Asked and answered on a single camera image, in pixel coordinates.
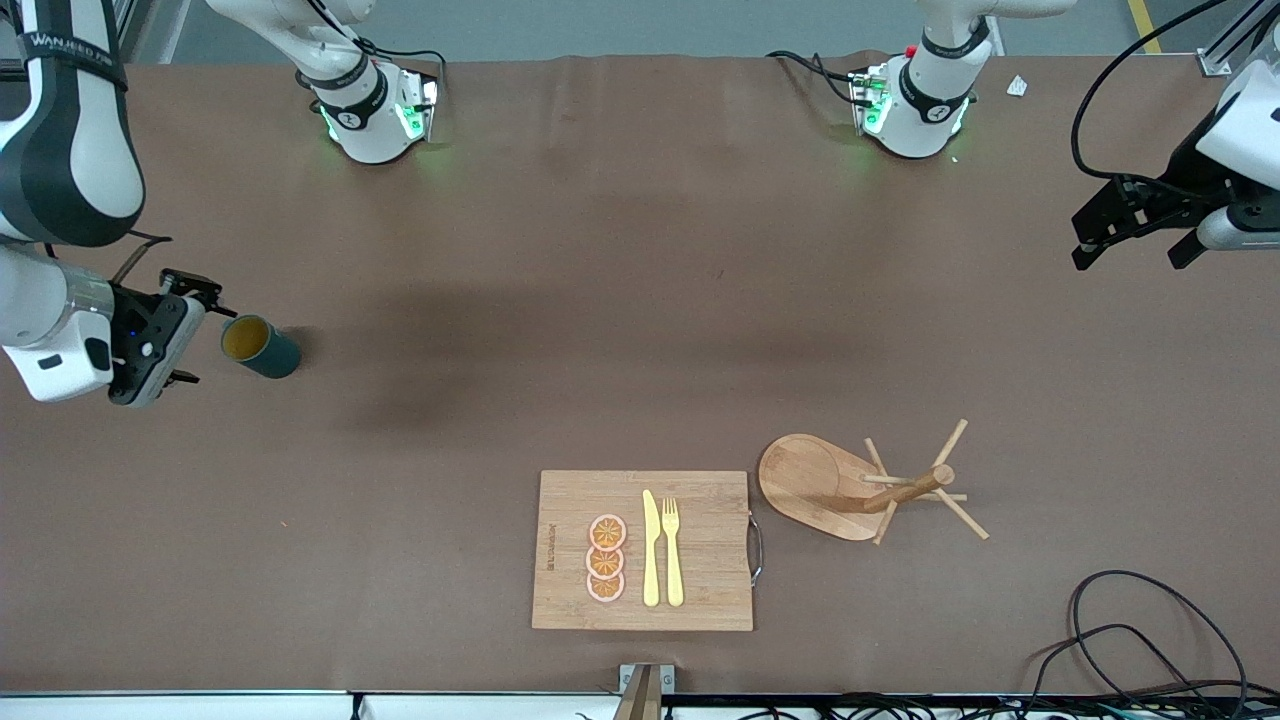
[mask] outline cutting board handle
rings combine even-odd
[[[751,588],[755,589],[755,583],[760,582],[760,573],[764,571],[764,533],[760,532],[760,524],[755,521],[755,515],[750,510],[746,511],[746,523],[748,536],[751,530],[755,532],[755,570],[751,570]]]

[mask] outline cup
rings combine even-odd
[[[298,343],[257,315],[241,315],[223,325],[223,355],[264,378],[280,379],[302,363]]]

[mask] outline wooden cutting board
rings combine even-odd
[[[644,605],[644,502],[649,489],[680,503],[685,603],[667,603],[667,536],[655,561],[662,602]],[[586,593],[588,528],[604,514],[626,523],[626,588],[613,602]],[[534,628],[562,630],[751,630],[746,473],[545,470],[538,502]]]

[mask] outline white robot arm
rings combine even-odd
[[[1071,218],[1075,266],[1133,237],[1190,228],[1169,250],[1184,269],[1206,250],[1280,250],[1280,27],[1270,28],[1158,178],[1110,177]]]
[[[262,36],[298,67],[320,99],[329,136],[358,163],[387,163],[428,138],[439,99],[435,78],[370,56],[347,26],[375,0],[207,0]]]
[[[166,270],[145,295],[32,252],[99,247],[133,227],[145,197],[124,113],[111,0],[10,5],[31,101],[0,122],[0,346],[36,400],[110,386],[119,405],[154,401],[221,288]]]
[[[858,126],[904,158],[928,158],[960,131],[969,91],[991,58],[987,17],[1047,18],[1075,0],[916,0],[925,24],[920,46],[868,70],[854,97]]]

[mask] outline black cable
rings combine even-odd
[[[790,50],[774,50],[773,53],[769,53],[768,55],[765,55],[765,58],[781,58],[783,60],[791,60],[792,63],[796,63],[797,65],[803,67],[804,69],[809,70],[810,73],[822,73],[823,72],[823,70],[818,69],[818,65],[814,65],[810,60],[808,60],[805,58],[801,58],[800,55],[796,55],[795,53],[792,53]],[[842,76],[842,74],[836,74],[836,73],[827,73],[827,74],[832,79],[842,79],[842,81],[847,81],[849,79],[849,76]]]
[[[823,79],[827,81],[827,86],[831,87],[831,91],[836,94],[836,97],[840,97],[845,102],[849,102],[850,105],[856,105],[859,108],[870,108],[872,106],[872,102],[869,100],[855,99],[855,97],[851,97],[849,95],[845,95],[840,90],[840,87],[836,85],[837,79],[842,81],[842,82],[849,82],[849,76],[851,73],[859,73],[859,72],[865,70],[867,68],[856,68],[856,69],[849,70],[849,73],[845,73],[845,74],[835,73],[835,72],[831,72],[831,70],[827,69],[827,67],[822,63],[822,56],[818,55],[817,53],[813,54],[813,59],[810,59],[810,60],[805,60],[800,55],[796,55],[795,53],[791,53],[788,50],[774,50],[773,53],[769,53],[768,55],[765,55],[765,58],[780,58],[780,59],[785,59],[785,60],[792,60],[792,61],[800,64],[800,67],[803,67],[804,69],[809,70],[810,73],[817,73],[817,74],[822,76]]]
[[[120,265],[120,269],[116,270],[114,275],[111,275],[111,284],[123,283],[124,278],[128,277],[131,272],[133,272],[133,266],[138,264],[138,260],[142,260],[142,256],[147,254],[147,250],[151,250],[152,247],[160,245],[161,242],[173,242],[173,238],[166,234],[151,234],[133,229],[127,232],[128,234],[146,240],[146,242],[133,249],[133,252],[131,252],[129,256],[124,260],[124,264]]]
[[[1184,22],[1187,22],[1187,20],[1189,20],[1189,19],[1197,17],[1197,15],[1201,15],[1202,13],[1204,13],[1207,10],[1211,10],[1211,9],[1213,9],[1213,8],[1221,5],[1222,3],[1226,3],[1226,1],[1228,0],[1207,0],[1206,3],[1201,3],[1199,5],[1192,8],[1190,10],[1187,10],[1181,15],[1178,15],[1176,18],[1169,20],[1167,23],[1157,27],[1156,29],[1153,29],[1153,31],[1148,32],[1147,35],[1139,37],[1137,42],[1134,42],[1133,45],[1130,45],[1129,47],[1126,47],[1123,53],[1120,53],[1119,55],[1116,55],[1116,58],[1114,60],[1111,60],[1111,63],[1107,64],[1107,67],[1102,70],[1102,73],[1098,74],[1097,79],[1093,81],[1093,85],[1089,86],[1088,92],[1084,94],[1084,99],[1080,100],[1080,106],[1075,111],[1075,119],[1071,120],[1071,159],[1075,161],[1075,167],[1079,168],[1082,173],[1084,173],[1087,176],[1096,177],[1096,178],[1107,179],[1107,181],[1116,179],[1116,178],[1132,178],[1132,179],[1135,179],[1135,181],[1139,181],[1139,182],[1144,182],[1147,184],[1162,188],[1162,190],[1165,190],[1167,192],[1172,192],[1175,195],[1180,195],[1180,196],[1190,199],[1190,200],[1206,200],[1206,197],[1202,196],[1202,195],[1199,195],[1199,193],[1183,190],[1183,188],[1180,188],[1178,186],[1166,183],[1164,181],[1158,181],[1156,178],[1151,178],[1151,177],[1147,177],[1147,176],[1138,176],[1138,174],[1133,174],[1133,173],[1105,172],[1105,170],[1098,170],[1098,169],[1094,169],[1094,168],[1089,167],[1089,164],[1084,161],[1084,156],[1080,154],[1080,123],[1084,120],[1084,113],[1088,111],[1089,104],[1093,102],[1093,96],[1097,95],[1098,88],[1102,87],[1102,83],[1106,82],[1106,79],[1108,77],[1111,77],[1111,73],[1114,73],[1115,69],[1117,67],[1120,67],[1121,63],[1124,63],[1125,60],[1128,60],[1134,53],[1137,53],[1147,42],[1149,42],[1152,40],[1160,37],[1165,32],[1169,32],[1170,29],[1172,29],[1172,28],[1183,24]]]
[[[778,710],[776,707],[769,707],[769,708],[765,708],[765,710],[763,710],[760,712],[753,712],[750,715],[744,715],[744,716],[739,717],[737,720],[756,720],[758,717],[769,717],[771,720],[783,720],[783,719],[785,720],[800,720],[795,715],[791,715],[790,712]]]
[[[1230,715],[1231,720],[1236,720],[1245,711],[1245,705],[1248,703],[1248,700],[1249,700],[1248,679],[1247,679],[1245,673],[1244,673],[1244,661],[1240,659],[1240,653],[1236,652],[1235,646],[1231,644],[1231,641],[1228,639],[1226,633],[1224,633],[1222,629],[1217,626],[1217,623],[1213,623],[1213,620],[1203,610],[1201,610],[1199,606],[1197,606],[1194,602],[1192,602],[1190,600],[1188,600],[1187,596],[1184,596],[1183,593],[1175,591],[1170,585],[1167,585],[1167,584],[1165,584],[1165,583],[1162,583],[1162,582],[1160,582],[1160,580],[1157,580],[1157,579],[1155,579],[1155,578],[1152,578],[1149,575],[1143,575],[1142,573],[1134,573],[1132,570],[1103,570],[1101,573],[1094,573],[1094,574],[1089,575],[1088,578],[1085,578],[1084,580],[1082,580],[1080,584],[1076,585],[1075,592],[1071,593],[1071,629],[1075,632],[1075,635],[1080,637],[1080,601],[1084,597],[1084,591],[1087,591],[1089,588],[1089,585],[1093,584],[1094,582],[1097,582],[1097,580],[1100,580],[1102,578],[1107,578],[1107,577],[1133,578],[1133,579],[1137,579],[1137,580],[1142,580],[1142,582],[1144,582],[1147,584],[1155,585],[1155,587],[1160,588],[1161,591],[1164,591],[1165,593],[1167,593],[1171,597],[1174,597],[1175,600],[1178,600],[1178,602],[1180,602],[1184,607],[1187,607],[1188,610],[1190,610],[1192,612],[1194,612],[1201,620],[1204,621],[1206,625],[1208,625],[1208,628],[1213,632],[1213,634],[1217,635],[1217,639],[1222,643],[1222,647],[1226,650],[1228,655],[1231,656],[1231,662],[1235,664],[1235,670],[1236,670],[1236,674],[1239,675],[1239,680],[1238,682],[1239,682],[1239,685],[1240,685],[1240,694],[1239,694],[1236,705],[1235,705],[1235,711],[1231,712],[1231,715]],[[1166,667],[1169,667],[1170,670],[1175,670],[1174,665],[1169,661],[1169,659],[1165,657],[1164,653],[1158,652],[1155,648],[1153,643],[1151,643],[1151,641],[1148,641],[1146,637],[1143,637],[1143,642],[1147,643],[1148,647],[1152,648],[1152,652],[1155,652],[1157,655],[1157,657],[1160,657],[1161,662],[1164,662]],[[1093,657],[1093,653],[1089,652],[1088,646],[1085,643],[1083,643],[1083,642],[1078,643],[1078,644],[1080,646],[1080,652],[1084,655],[1084,659],[1088,660],[1089,666],[1093,667],[1093,671],[1098,674],[1098,678],[1101,678],[1103,682],[1106,682],[1108,685],[1111,685],[1111,688],[1115,689],[1121,696],[1124,696],[1126,698],[1130,697],[1130,696],[1128,696],[1128,693],[1125,693],[1124,691],[1121,691],[1119,685],[1116,685],[1114,682],[1111,682],[1111,679],[1106,675],[1106,673],[1102,671],[1102,667],[1098,665],[1097,660]],[[1184,685],[1189,685],[1190,684],[1190,682],[1187,680],[1187,678],[1181,673],[1175,673],[1175,675],[1178,676],[1179,680],[1181,680],[1181,683]],[[1196,693],[1197,697],[1199,697],[1202,701],[1204,701],[1207,703],[1207,701],[1204,700],[1204,696],[1199,694],[1198,689],[1193,691],[1193,692]]]
[[[1249,46],[1249,53],[1257,50],[1258,45],[1262,45],[1266,41],[1267,35],[1271,33],[1271,28],[1276,24],[1276,20],[1280,20],[1280,5],[1271,8],[1271,10],[1262,17],[1262,20],[1258,22],[1258,29],[1253,33],[1253,45]]]
[[[448,65],[448,60],[445,60],[444,55],[436,53],[435,50],[388,50],[385,47],[380,47],[367,37],[361,37],[338,24],[334,20],[333,15],[329,13],[329,8],[324,4],[324,0],[307,0],[307,4],[311,5],[311,9],[315,10],[317,15],[320,15],[320,19],[323,19],[326,26],[333,28],[334,32],[349,40],[362,53],[367,53],[370,55],[374,55],[375,58],[381,58],[383,60],[390,60],[392,58],[420,58],[422,55],[434,56],[440,63],[439,79],[442,83],[444,82],[444,73],[445,73],[445,67]]]

